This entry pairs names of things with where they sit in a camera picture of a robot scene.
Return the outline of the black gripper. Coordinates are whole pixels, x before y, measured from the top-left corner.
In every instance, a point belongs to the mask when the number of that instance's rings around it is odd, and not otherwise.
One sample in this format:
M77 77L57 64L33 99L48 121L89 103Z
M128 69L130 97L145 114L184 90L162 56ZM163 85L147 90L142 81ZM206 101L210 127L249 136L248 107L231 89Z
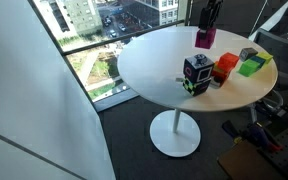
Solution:
M222 7L223 0L208 0L207 5L202 9L199 21L199 29L206 33L213 27L216 21L220 8Z

